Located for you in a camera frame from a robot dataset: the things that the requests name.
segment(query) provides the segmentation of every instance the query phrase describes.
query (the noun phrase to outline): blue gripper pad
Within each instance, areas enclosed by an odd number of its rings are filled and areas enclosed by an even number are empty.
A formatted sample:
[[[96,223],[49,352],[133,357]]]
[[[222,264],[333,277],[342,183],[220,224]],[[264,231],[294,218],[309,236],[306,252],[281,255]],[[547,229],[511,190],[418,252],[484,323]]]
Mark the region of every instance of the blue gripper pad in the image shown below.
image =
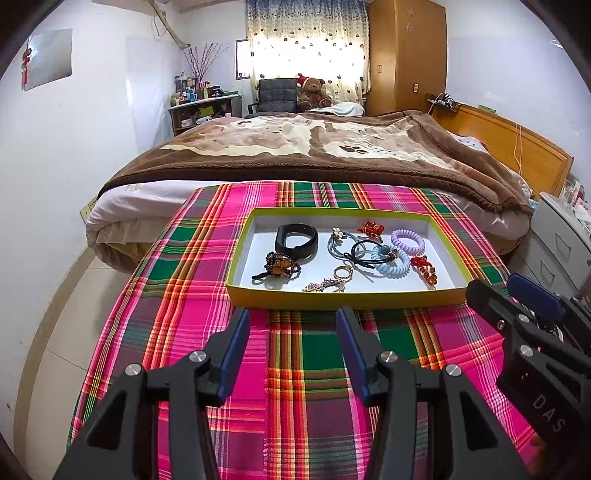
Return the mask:
[[[507,291],[509,295],[532,310],[538,320],[542,319],[550,324],[562,324],[564,309],[560,299],[537,283],[514,273],[507,280]]]
[[[340,349],[345,359],[353,392],[363,405],[368,405],[371,402],[368,389],[368,370],[343,309],[339,309],[336,313],[336,334],[339,338]]]
[[[244,309],[220,365],[219,387],[216,393],[220,403],[224,403],[232,395],[250,332],[251,318],[248,310]]]

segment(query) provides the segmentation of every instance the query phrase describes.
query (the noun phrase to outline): yellow tray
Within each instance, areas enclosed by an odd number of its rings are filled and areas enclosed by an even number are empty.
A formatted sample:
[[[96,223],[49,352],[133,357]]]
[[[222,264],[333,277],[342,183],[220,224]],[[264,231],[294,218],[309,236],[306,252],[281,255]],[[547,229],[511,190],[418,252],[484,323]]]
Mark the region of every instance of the yellow tray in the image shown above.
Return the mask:
[[[332,277],[333,270],[343,262],[333,258],[327,242],[333,227],[354,235],[367,220],[384,225],[383,239],[390,244],[390,233],[399,228],[410,229],[425,239],[425,253],[437,271],[437,286],[430,288],[411,268],[400,279],[385,278],[376,270],[356,267],[353,278],[343,293],[303,292],[310,282],[320,283]],[[300,261],[301,274],[294,280],[267,277],[259,285],[251,277],[265,270],[265,256],[274,250],[275,236],[280,225],[306,223],[319,234],[318,252]],[[287,246],[307,241],[306,237],[289,236]],[[340,251],[350,251],[353,241],[343,242]],[[337,310],[349,305],[356,310],[399,309],[454,305],[466,300],[465,291],[472,276],[460,255],[438,224],[420,213],[390,210],[360,210],[348,208],[273,207],[254,209],[238,238],[226,288],[236,307],[273,310]]]

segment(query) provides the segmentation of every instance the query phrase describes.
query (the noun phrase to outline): brown blanket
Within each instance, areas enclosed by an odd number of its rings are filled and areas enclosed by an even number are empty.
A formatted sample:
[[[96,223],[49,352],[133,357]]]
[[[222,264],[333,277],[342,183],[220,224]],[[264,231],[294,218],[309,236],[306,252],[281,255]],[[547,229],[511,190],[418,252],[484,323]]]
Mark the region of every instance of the brown blanket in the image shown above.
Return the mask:
[[[377,183],[457,193],[490,212],[531,208],[494,157],[417,111],[370,118],[318,113],[223,118],[152,148],[101,189],[157,180]]]

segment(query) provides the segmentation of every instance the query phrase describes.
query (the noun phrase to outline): wooden wardrobe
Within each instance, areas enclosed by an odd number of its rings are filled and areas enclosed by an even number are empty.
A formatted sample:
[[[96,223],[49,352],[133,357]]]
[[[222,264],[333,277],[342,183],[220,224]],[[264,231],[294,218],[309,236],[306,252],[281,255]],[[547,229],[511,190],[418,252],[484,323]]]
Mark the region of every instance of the wooden wardrobe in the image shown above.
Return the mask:
[[[368,5],[371,90],[367,116],[423,110],[425,94],[445,92],[445,7],[430,0],[374,0]]]

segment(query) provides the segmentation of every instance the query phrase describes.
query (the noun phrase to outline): wall outlet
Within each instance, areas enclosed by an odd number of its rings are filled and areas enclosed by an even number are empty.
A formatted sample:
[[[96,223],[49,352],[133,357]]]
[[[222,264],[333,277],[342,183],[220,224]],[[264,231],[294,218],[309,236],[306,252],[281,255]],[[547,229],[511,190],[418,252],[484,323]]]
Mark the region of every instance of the wall outlet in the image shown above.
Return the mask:
[[[86,205],[84,205],[82,207],[82,210],[80,211],[80,216],[82,217],[82,220],[84,221],[84,223],[86,223],[86,220],[88,220],[88,216],[90,215],[92,209],[95,207],[96,205],[96,197],[94,197],[91,201],[89,201]]]

